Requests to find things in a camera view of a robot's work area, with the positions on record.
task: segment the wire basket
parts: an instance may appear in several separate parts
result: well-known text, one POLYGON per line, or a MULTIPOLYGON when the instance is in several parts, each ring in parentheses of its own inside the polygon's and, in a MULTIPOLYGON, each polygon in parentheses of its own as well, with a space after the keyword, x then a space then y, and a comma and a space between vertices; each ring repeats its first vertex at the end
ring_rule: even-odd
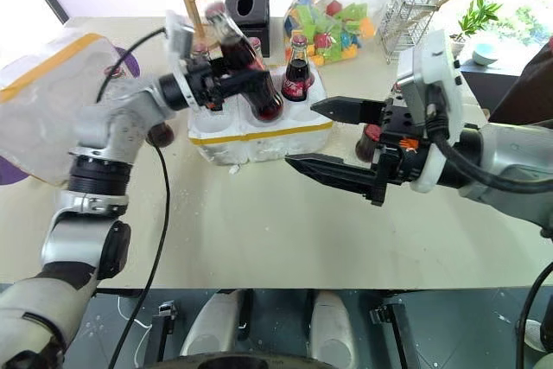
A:
POLYGON ((397 60, 399 53, 415 46, 426 33, 438 0, 391 0, 378 36, 384 47, 386 60, 397 60))

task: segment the plastic bag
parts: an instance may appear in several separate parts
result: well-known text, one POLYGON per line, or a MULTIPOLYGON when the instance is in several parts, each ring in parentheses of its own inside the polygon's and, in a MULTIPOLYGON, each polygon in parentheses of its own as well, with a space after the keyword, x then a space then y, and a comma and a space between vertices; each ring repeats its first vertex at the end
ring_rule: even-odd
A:
POLYGON ((357 56, 373 38, 390 0, 294 0, 284 17, 284 47, 290 39, 308 38, 308 55, 315 65, 357 56))
POLYGON ((78 110, 94 103, 118 53, 96 34, 64 29, 35 54, 0 70, 0 156, 61 185, 69 174, 78 110))

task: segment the black wire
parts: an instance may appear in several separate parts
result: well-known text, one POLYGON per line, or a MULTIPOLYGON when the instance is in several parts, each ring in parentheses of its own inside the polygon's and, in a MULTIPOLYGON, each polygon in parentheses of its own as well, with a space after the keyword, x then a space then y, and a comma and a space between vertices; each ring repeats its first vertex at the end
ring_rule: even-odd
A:
POLYGON ((121 337, 119 338, 118 345, 115 347, 115 351, 113 352, 113 355, 111 356, 110 365, 108 366, 109 369, 113 369, 115 367, 116 362, 118 361, 118 356, 121 353, 121 348, 123 347, 124 341, 127 338, 127 335, 129 334, 130 328, 132 327, 132 323, 137 318, 138 312, 140 311, 140 308, 142 307, 142 304, 144 303, 144 299, 148 295, 149 288, 152 285, 152 282, 154 281, 154 276, 156 275, 157 271, 157 265, 159 264, 159 260, 162 256, 162 250, 163 250, 163 244, 165 242, 165 235, 167 234, 167 227, 169 223, 169 202, 171 199, 171 190, 169 188, 169 178, 167 174, 167 166, 165 165, 165 159, 163 158, 162 151, 159 150, 159 147, 153 146, 154 149, 156 149, 157 155, 159 156, 159 160, 162 163, 162 169, 163 169, 163 180, 165 181, 165 192, 167 196, 165 197, 165 217, 163 219, 163 229, 162 229, 162 236, 159 238, 159 244, 157 246, 157 252, 156 252, 156 258, 154 259, 154 263, 152 265, 151 272, 149 273, 148 282, 146 283, 146 286, 142 290, 142 293, 140 297, 138 298, 137 305, 135 306, 134 310, 132 310, 132 314, 129 317, 129 320, 127 321, 127 324, 124 327, 123 333, 121 334, 121 337))
POLYGON ((98 91, 98 96, 96 97, 96 102, 99 103, 100 100, 102 99, 102 97, 104 96, 104 92, 105 92, 105 88, 107 87, 108 83, 110 82, 111 80, 111 77, 113 76, 113 74, 118 70, 119 67, 121 67, 121 64, 124 62, 124 60, 126 60, 129 55, 136 49, 138 48, 140 45, 142 45, 143 43, 145 43, 148 39, 151 39, 153 38, 154 36, 157 36, 159 34, 164 34, 165 33, 165 28, 159 28, 159 29, 156 29, 155 31, 153 32, 150 32, 149 34, 147 34, 146 36, 140 38, 138 41, 136 41, 135 43, 133 43, 129 49, 127 49, 123 55, 121 55, 119 57, 119 59, 117 60, 117 62, 113 65, 113 67, 111 67, 111 70, 110 72, 105 76, 104 78, 104 82, 102 83, 102 86, 100 87, 99 91, 98 91))
POLYGON ((545 279, 553 271, 553 263, 549 264, 542 273, 537 276, 536 281, 532 284, 528 295, 526 296, 526 301, 520 312, 520 318, 518 319, 518 330, 517 330, 517 358, 516 358, 516 367, 517 369, 524 369, 524 331, 526 329, 526 321, 528 320, 528 314, 534 299, 536 298, 537 291, 542 286, 545 279))
POLYGON ((446 137, 439 133, 431 138, 433 143, 440 149, 444 156, 451 162, 459 172, 473 181, 494 189, 514 194, 542 194, 553 191, 553 179, 542 181, 518 181, 516 179, 507 179, 505 177, 493 175, 479 166, 472 164, 465 156, 451 147, 446 137))

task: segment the styrofoam box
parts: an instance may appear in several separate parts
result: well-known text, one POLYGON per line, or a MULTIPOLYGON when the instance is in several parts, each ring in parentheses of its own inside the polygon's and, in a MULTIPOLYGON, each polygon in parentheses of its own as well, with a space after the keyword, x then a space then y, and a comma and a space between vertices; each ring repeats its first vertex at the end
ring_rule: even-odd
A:
MULTIPOLYGON (((257 120, 245 98, 238 95, 225 100, 222 111, 191 111, 190 141, 215 164, 263 162, 320 150, 327 142, 332 121, 309 108, 327 97, 316 67, 311 64, 310 68, 315 82, 308 99, 300 103, 283 99, 283 114, 277 120, 257 120)), ((270 72, 278 91, 285 71, 286 67, 279 67, 270 72)))

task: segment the potted plant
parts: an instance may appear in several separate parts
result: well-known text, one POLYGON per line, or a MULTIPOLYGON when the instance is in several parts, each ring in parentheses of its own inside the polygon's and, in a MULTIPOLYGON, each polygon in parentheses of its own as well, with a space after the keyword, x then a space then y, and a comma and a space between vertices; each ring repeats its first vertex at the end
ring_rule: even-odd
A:
POLYGON ((458 21, 461 32, 451 35, 451 49, 453 56, 456 58, 465 46, 467 38, 474 35, 479 30, 482 30, 489 21, 498 21, 495 14, 502 4, 488 3, 485 0, 476 0, 476 8, 474 0, 468 6, 467 13, 458 21))

